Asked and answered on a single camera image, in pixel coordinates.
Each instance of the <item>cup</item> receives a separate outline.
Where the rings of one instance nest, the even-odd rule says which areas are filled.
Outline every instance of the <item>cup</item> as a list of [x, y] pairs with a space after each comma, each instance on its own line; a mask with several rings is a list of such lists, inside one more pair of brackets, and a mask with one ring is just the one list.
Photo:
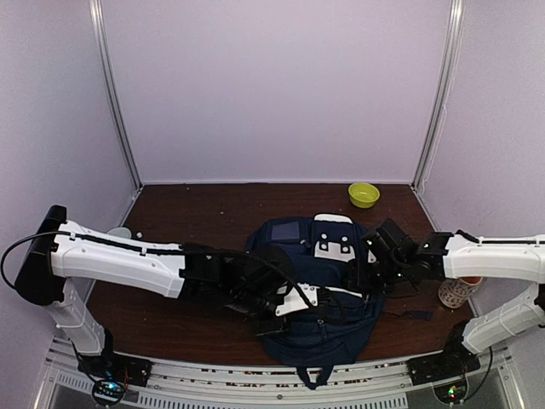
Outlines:
[[439, 300], [448, 308], [460, 308], [482, 282], [482, 277], [446, 279], [439, 287]]

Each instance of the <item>navy backpack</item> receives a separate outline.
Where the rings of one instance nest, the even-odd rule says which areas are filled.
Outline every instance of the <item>navy backpack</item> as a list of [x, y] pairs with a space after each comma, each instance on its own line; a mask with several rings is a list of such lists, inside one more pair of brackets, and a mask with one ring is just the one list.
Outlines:
[[[365, 271], [365, 231], [346, 216], [285, 217], [266, 222], [246, 243], [246, 251], [281, 247], [293, 262], [296, 281], [328, 295], [320, 308], [289, 314], [286, 332], [260, 337], [267, 354], [296, 367], [310, 389], [326, 385], [333, 366], [356, 361], [382, 311], [381, 293], [358, 291], [347, 283], [356, 261]], [[322, 368], [316, 382], [310, 380], [310, 367]]]

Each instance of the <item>purple wall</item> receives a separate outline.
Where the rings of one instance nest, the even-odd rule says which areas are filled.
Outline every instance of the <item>purple wall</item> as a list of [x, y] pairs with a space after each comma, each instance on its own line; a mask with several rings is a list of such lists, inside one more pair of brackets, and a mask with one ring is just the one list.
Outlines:
[[[0, 250], [34, 233], [52, 204], [92, 228], [117, 225], [132, 186], [106, 104], [89, 2], [4, 0], [0, 21]], [[11, 279], [20, 256], [8, 259]], [[53, 328], [40, 308], [0, 284], [2, 408], [29, 406]]]
[[[544, 21], [544, 2], [468, 2], [456, 81], [423, 193], [443, 229], [545, 233]], [[527, 286], [490, 279], [475, 302], [486, 313]], [[543, 330], [516, 337], [510, 348], [531, 407], [543, 407]]]
[[412, 181], [448, 0], [104, 2], [145, 182]]

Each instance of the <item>yellow bowl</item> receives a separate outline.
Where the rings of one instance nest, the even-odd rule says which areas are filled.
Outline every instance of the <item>yellow bowl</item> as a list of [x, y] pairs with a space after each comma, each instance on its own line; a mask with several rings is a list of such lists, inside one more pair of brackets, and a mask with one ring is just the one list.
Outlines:
[[354, 183], [348, 188], [348, 193], [352, 204], [362, 209], [373, 207], [381, 197], [378, 189], [369, 183]]

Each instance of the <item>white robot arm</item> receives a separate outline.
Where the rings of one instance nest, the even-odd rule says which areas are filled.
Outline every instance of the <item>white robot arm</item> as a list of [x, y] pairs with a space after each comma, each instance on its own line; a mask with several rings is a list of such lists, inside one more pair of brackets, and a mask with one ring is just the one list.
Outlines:
[[478, 354], [529, 328], [545, 325], [545, 300], [539, 303], [540, 293], [545, 292], [545, 235], [518, 239], [479, 237], [470, 241], [457, 234], [449, 239], [445, 249], [446, 278], [497, 277], [531, 282], [518, 297], [469, 321], [462, 345], [470, 352]]
[[[261, 247], [248, 254], [124, 239], [67, 220], [61, 206], [49, 210], [38, 233], [29, 239], [32, 244], [14, 289], [45, 308], [89, 371], [99, 377], [105, 377], [106, 367], [116, 372], [117, 367], [130, 369], [134, 362], [113, 353], [112, 334], [87, 310], [72, 278], [129, 285], [169, 298], [181, 297], [182, 292], [184, 297], [197, 295], [213, 307], [246, 314], [253, 319], [257, 335], [282, 331], [288, 314], [318, 306], [328, 291], [350, 292], [296, 283], [291, 261], [278, 247]], [[149, 373], [145, 362], [131, 372]], [[146, 375], [136, 377], [146, 382]]]
[[417, 244], [394, 221], [387, 219], [372, 228], [364, 240], [378, 259], [377, 276], [386, 282], [391, 277], [403, 276], [412, 282], [492, 277], [531, 283], [510, 302], [456, 325], [445, 349], [437, 356], [410, 360], [414, 384], [478, 368], [476, 354], [529, 328], [545, 325], [545, 235], [491, 239], [475, 238], [459, 230], [456, 234], [430, 233]]

